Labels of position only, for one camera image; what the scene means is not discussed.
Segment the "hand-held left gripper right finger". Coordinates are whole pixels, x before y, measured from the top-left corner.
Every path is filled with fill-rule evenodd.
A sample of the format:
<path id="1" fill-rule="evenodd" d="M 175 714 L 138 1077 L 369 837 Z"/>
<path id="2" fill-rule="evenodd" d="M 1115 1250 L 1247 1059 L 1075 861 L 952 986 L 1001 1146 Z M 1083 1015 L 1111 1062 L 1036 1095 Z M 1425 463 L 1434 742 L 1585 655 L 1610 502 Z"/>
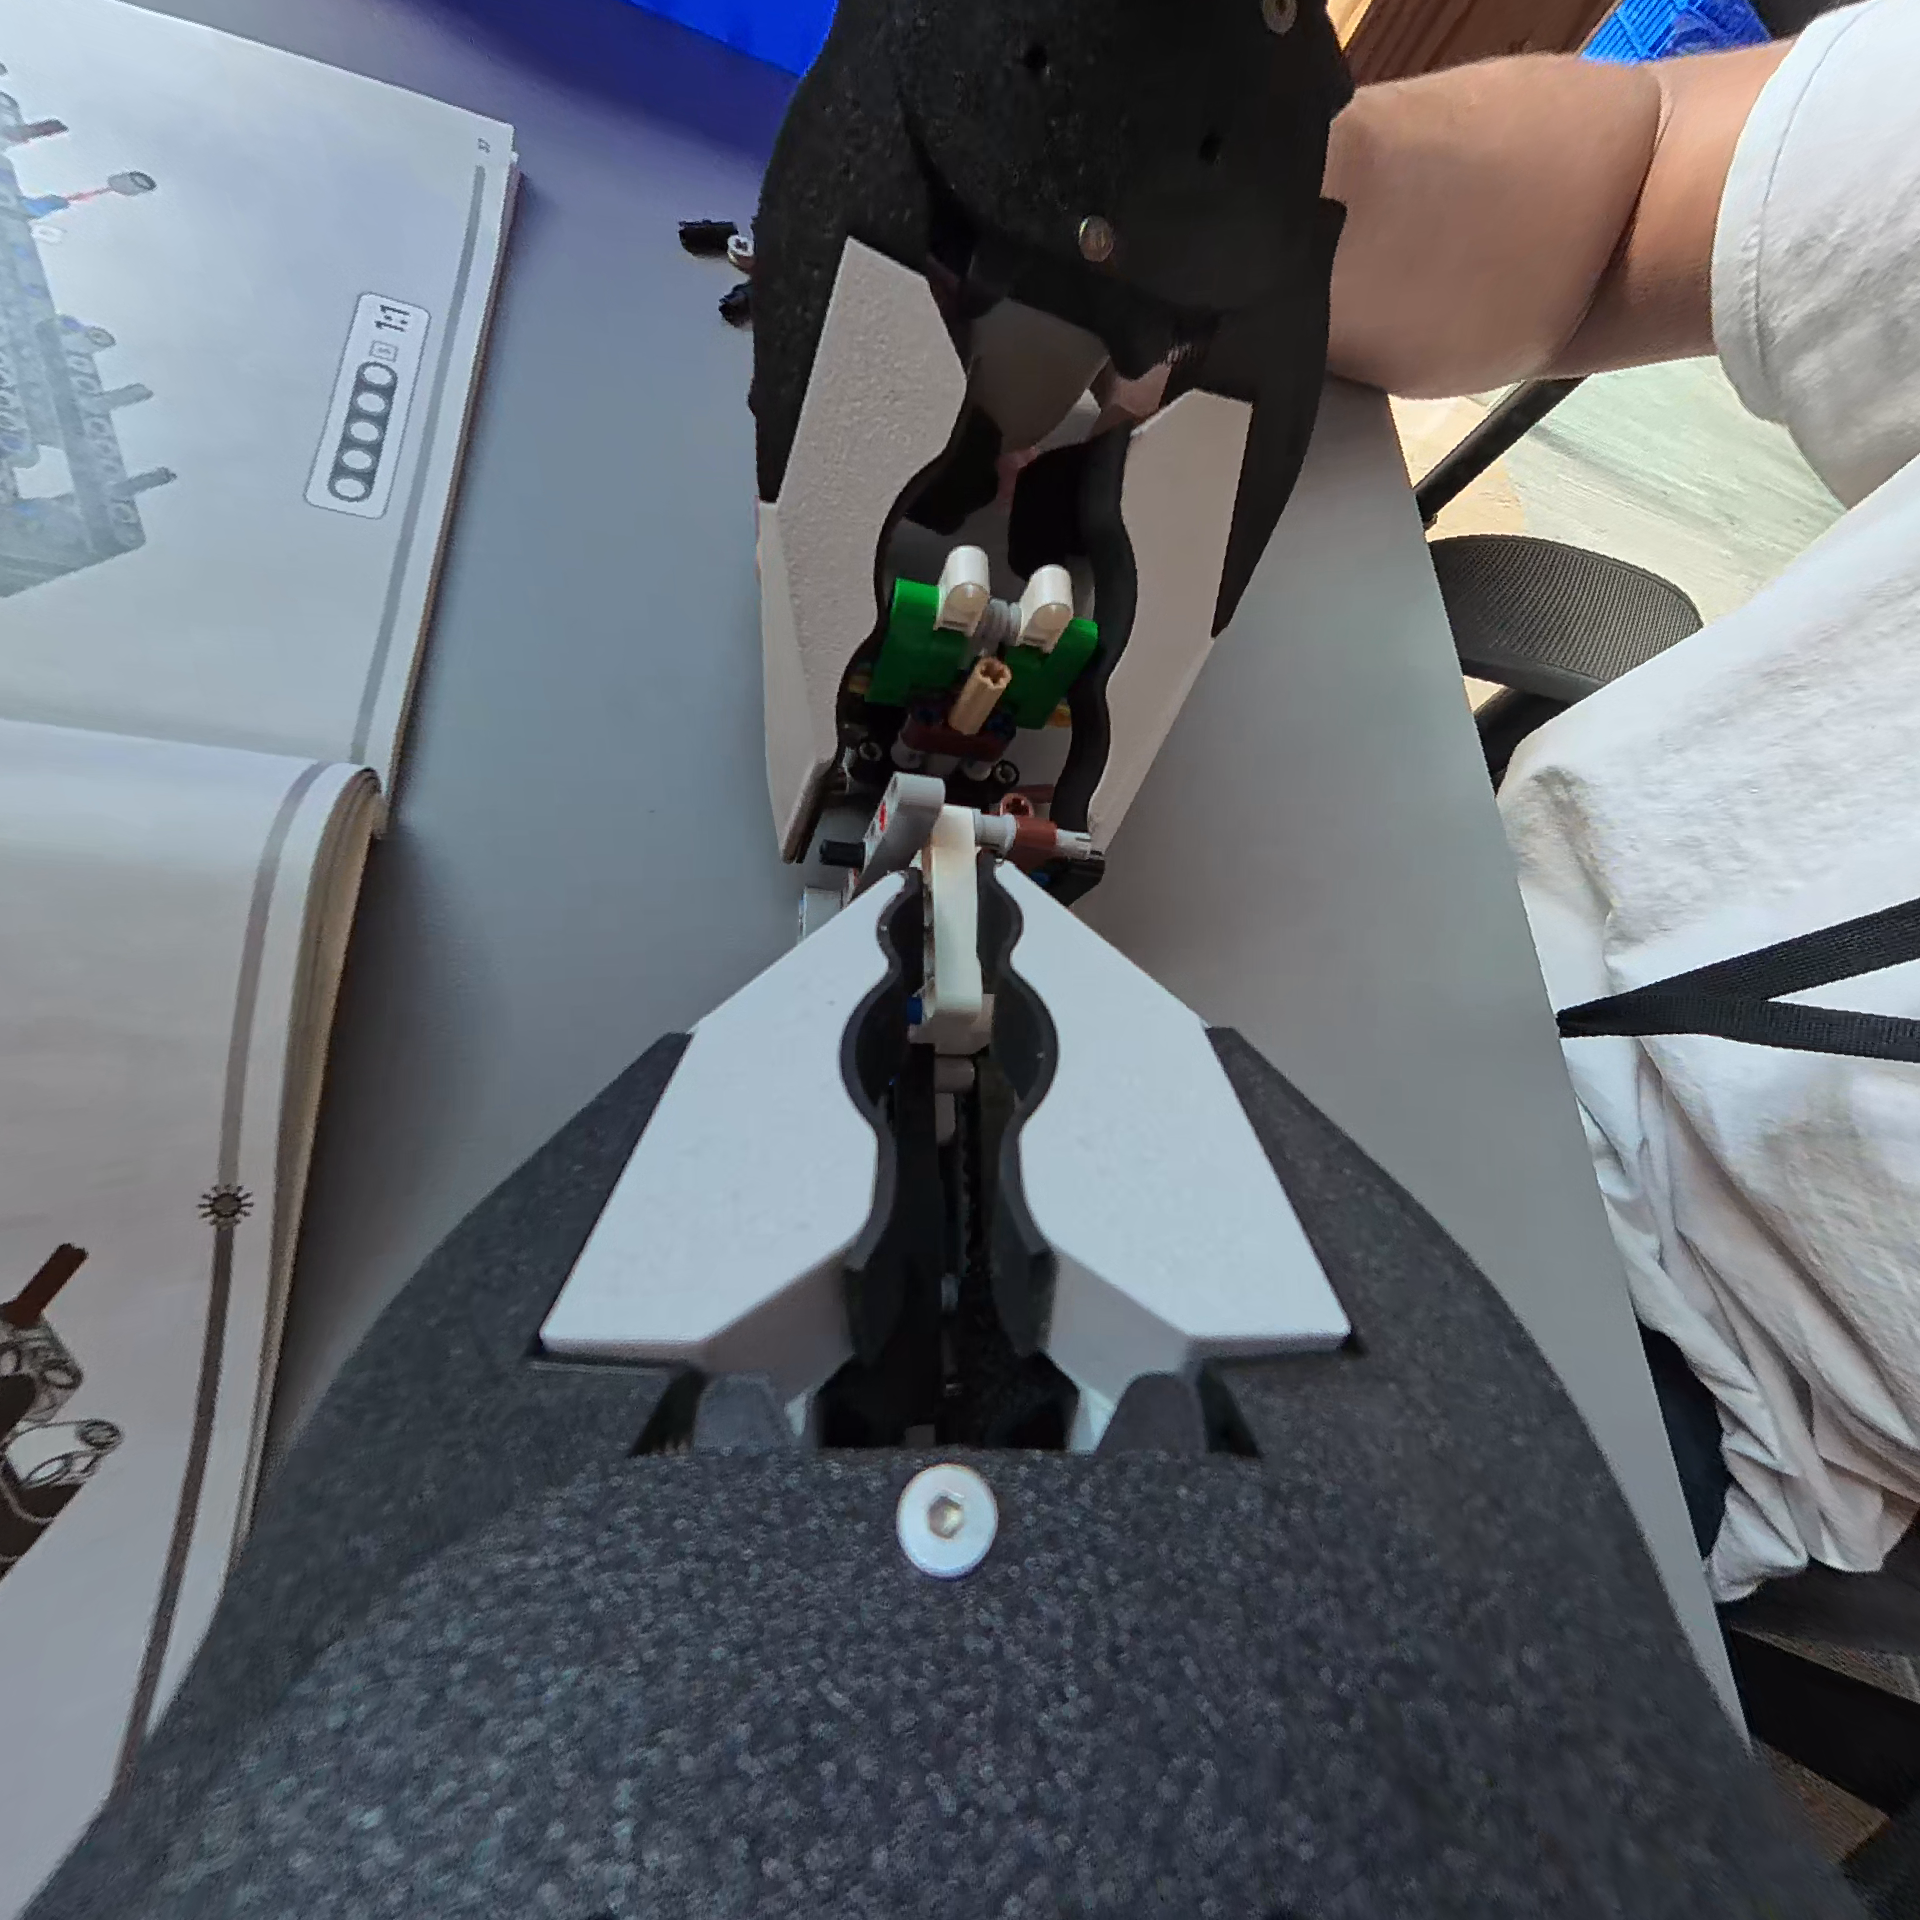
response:
<path id="1" fill-rule="evenodd" d="M 980 875 L 999 1136 L 993 1295 L 1096 1443 L 1140 1376 L 1351 1336 L 1208 1024 L 1017 870 Z"/>

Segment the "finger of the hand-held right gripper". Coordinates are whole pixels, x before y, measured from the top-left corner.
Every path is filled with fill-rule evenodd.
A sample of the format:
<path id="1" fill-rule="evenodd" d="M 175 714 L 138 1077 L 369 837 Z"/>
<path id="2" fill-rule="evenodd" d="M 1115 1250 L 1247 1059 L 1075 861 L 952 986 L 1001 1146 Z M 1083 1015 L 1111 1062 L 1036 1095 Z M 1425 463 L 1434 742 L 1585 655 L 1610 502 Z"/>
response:
<path id="1" fill-rule="evenodd" d="M 903 497 L 949 458 L 969 373 L 929 282 L 850 238 L 785 481 L 757 505 L 765 785 L 797 864 L 837 758 L 844 678 L 880 625 Z"/>
<path id="2" fill-rule="evenodd" d="M 1008 563 L 1017 579 L 1067 563 L 1090 587 L 1096 649 L 1044 709 L 1072 727 L 1050 818 L 1090 837 L 1088 867 L 1051 856 L 1033 881 L 1072 905 L 1194 691 L 1217 637 L 1252 405 L 1178 399 L 1138 426 L 1067 441 L 1060 426 L 1010 483 Z"/>

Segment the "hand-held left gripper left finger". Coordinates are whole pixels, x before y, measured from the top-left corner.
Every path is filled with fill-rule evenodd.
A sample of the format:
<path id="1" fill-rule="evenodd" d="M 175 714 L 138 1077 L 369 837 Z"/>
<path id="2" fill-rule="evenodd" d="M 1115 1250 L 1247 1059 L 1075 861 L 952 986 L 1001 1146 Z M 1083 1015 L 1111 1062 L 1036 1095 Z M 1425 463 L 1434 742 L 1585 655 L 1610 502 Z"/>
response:
<path id="1" fill-rule="evenodd" d="M 543 1327 L 562 1359 L 765 1375 L 785 1402 L 850 1357 L 841 1264 L 877 1146 L 844 1075 L 891 967 L 880 881 L 690 1031 Z"/>

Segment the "lego technic model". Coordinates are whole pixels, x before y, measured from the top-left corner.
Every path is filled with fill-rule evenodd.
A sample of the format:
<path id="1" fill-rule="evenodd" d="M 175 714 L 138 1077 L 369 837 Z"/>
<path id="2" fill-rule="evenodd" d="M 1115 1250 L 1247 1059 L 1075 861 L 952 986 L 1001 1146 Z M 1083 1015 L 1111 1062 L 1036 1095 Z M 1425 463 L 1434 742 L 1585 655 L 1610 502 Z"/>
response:
<path id="1" fill-rule="evenodd" d="M 858 845 L 826 837 L 818 853 L 847 874 L 847 903 L 895 875 L 903 893 L 877 923 L 888 974 L 844 1045 L 877 1165 L 844 1266 L 850 1359 L 818 1400 L 832 1450 L 1067 1448 L 1082 1393 L 1040 1349 L 1050 1257 L 1017 1234 L 1010 1162 L 1050 1042 L 1007 967 L 1016 919 L 993 881 L 1023 874 L 1071 905 L 1105 875 L 1020 762 L 1072 722 L 1096 659 L 1066 568 L 1008 603 L 989 555 L 957 545 L 935 583 L 897 579 L 844 680 L 831 790 L 871 814 Z"/>

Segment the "person's right forearm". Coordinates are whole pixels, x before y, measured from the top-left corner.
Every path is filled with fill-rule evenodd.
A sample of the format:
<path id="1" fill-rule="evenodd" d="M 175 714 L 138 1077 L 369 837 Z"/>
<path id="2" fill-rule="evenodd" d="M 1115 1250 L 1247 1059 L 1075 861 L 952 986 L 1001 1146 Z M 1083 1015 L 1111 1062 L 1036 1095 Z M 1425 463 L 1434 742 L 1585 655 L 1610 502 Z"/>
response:
<path id="1" fill-rule="evenodd" d="M 1443 400 L 1713 353 L 1724 183 L 1791 49 L 1361 87 L 1328 137 L 1328 370 Z"/>

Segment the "open lego instruction booklet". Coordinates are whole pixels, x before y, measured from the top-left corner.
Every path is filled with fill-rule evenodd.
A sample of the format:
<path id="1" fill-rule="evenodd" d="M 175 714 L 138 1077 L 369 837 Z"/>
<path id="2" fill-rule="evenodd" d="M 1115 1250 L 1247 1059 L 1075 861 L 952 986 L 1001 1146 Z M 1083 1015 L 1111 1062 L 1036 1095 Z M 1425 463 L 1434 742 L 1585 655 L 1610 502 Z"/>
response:
<path id="1" fill-rule="evenodd" d="M 520 189 L 484 114 L 4 5 L 4 1800 L 90 1813 L 257 1489 Z"/>

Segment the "blue plastic bin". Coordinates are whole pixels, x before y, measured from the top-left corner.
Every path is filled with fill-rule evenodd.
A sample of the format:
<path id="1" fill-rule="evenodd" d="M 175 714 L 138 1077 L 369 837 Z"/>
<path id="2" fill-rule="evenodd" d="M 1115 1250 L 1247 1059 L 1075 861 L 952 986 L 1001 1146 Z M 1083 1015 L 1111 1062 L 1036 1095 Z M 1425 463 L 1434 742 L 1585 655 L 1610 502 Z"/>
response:
<path id="1" fill-rule="evenodd" d="M 832 27 L 834 3 L 639 0 L 636 10 L 689 27 L 791 79 L 807 73 Z"/>

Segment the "black mesh office chair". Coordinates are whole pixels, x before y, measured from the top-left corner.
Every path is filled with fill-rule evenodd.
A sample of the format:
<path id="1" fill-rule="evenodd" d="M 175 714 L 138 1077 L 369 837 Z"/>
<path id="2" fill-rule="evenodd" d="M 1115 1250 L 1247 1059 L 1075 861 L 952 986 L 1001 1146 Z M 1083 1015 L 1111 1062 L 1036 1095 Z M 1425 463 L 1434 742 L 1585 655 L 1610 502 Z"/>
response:
<path id="1" fill-rule="evenodd" d="M 1528 735 L 1703 626 L 1681 587 L 1591 550 L 1456 535 L 1428 554 L 1461 672 L 1496 686 L 1475 722 L 1493 785 Z"/>

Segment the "blue plastic crate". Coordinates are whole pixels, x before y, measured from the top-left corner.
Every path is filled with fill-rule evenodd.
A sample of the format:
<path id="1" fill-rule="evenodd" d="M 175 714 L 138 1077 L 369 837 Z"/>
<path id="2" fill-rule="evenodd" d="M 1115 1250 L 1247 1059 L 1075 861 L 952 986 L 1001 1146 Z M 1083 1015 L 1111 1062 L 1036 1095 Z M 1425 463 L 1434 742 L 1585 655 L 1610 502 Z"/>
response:
<path id="1" fill-rule="evenodd" d="M 1748 3 L 1615 3 L 1580 54 L 1594 63 L 1647 64 L 1770 39 Z"/>

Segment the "person's white shirt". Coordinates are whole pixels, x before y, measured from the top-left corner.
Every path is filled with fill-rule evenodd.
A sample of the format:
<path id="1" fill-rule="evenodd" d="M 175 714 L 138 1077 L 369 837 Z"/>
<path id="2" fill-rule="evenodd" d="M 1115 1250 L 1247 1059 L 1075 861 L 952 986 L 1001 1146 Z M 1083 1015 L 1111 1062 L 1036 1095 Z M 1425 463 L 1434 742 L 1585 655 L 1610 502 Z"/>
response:
<path id="1" fill-rule="evenodd" d="M 1739 135 L 1713 329 L 1844 505 L 1730 613 L 1533 735 L 1500 810 L 1564 1010 L 1916 901 L 1917 5 L 1808 26 Z M 1640 1320 L 1713 1393 L 1717 1601 L 1916 1525 L 1916 1066 L 1583 1038 Z"/>

